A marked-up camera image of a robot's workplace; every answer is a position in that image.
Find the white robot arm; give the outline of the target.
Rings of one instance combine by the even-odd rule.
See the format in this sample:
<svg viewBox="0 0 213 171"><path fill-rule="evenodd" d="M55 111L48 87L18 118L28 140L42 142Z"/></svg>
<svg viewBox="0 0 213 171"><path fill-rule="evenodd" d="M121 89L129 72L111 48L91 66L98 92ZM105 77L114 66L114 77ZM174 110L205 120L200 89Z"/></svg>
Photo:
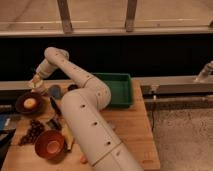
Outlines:
<svg viewBox="0 0 213 171"><path fill-rule="evenodd" d="M110 88L99 78L69 61L56 47L44 51L36 69L41 79L60 68L77 85L61 100L61 112L93 171L144 171L140 163L101 116L111 101Z"/></svg>

